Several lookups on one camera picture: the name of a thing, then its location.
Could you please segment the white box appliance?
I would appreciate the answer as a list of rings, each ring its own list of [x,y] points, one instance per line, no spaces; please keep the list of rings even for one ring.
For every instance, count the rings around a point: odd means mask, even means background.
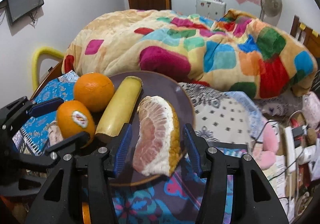
[[[226,13],[226,3],[222,0],[196,0],[196,13],[202,17],[219,20]]]

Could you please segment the large orange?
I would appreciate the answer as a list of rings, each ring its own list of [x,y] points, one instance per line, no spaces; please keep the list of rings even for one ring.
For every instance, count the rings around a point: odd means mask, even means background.
[[[105,75],[88,73],[80,76],[73,88],[74,99],[90,112],[104,110],[115,92],[114,84]]]
[[[56,121],[64,139],[85,131],[90,139],[82,147],[87,147],[93,141],[96,130],[94,119],[81,102],[72,100],[61,104],[56,111]]]

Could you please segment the blue patterned bedspread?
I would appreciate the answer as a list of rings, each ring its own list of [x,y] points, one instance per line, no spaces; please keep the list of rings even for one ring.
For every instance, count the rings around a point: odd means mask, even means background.
[[[49,149],[53,161],[35,199],[26,223],[82,223],[80,182],[88,175],[89,211],[93,223],[117,223],[108,180],[123,171],[126,155],[135,142],[131,168],[144,176],[171,176],[180,157],[187,152],[192,175],[206,180],[197,223],[233,220],[226,207],[235,202],[228,194],[228,178],[241,169],[241,159],[219,150],[218,139],[206,138],[196,127],[182,124],[176,108],[161,96],[140,97],[142,80],[124,78],[108,100],[100,125],[95,126],[87,108],[79,101],[60,98],[35,103],[29,117],[56,112],[64,141]]]

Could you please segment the yellow banana piece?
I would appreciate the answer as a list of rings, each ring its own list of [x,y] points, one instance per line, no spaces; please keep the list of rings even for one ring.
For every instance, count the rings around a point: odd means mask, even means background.
[[[101,142],[108,143],[120,133],[125,123],[129,123],[142,86],[142,80],[136,76],[122,80],[97,125],[95,136]]]

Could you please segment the colourful patchwork fleece blanket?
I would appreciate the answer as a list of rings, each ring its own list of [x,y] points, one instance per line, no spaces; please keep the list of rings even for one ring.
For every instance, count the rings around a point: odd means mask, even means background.
[[[78,33],[62,64],[78,75],[135,70],[270,99],[287,89],[306,94],[318,66],[291,35],[234,9],[219,20],[172,10],[106,13]]]

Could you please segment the standing electric fan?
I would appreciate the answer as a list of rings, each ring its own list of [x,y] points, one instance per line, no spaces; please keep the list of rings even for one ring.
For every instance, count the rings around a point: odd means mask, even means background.
[[[261,12],[260,20],[263,21],[265,16],[277,17],[282,11],[282,0],[260,0]]]

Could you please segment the wooden headboard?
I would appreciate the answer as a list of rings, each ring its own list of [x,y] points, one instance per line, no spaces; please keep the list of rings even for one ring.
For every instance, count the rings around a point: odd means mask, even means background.
[[[319,59],[319,33],[300,21],[294,16],[290,35],[305,45],[313,56]]]

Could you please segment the peeled pomelo wedge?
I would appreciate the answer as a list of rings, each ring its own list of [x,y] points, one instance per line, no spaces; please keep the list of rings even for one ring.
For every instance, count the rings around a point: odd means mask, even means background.
[[[138,106],[139,139],[132,166],[144,176],[174,172],[181,155],[180,123],[170,102],[146,96]]]

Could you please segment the yellow padded chair frame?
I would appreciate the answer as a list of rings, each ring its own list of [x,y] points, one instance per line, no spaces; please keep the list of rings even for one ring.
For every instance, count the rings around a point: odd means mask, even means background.
[[[40,47],[36,49],[31,59],[31,82],[33,91],[40,86],[41,64],[44,60],[50,59],[62,61],[64,53],[52,47]]]

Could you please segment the small wall monitor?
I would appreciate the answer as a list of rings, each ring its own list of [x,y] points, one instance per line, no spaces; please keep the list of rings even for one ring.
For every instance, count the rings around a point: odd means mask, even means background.
[[[35,25],[38,9],[43,6],[44,0],[7,0],[7,13],[10,25],[22,17],[29,17]]]

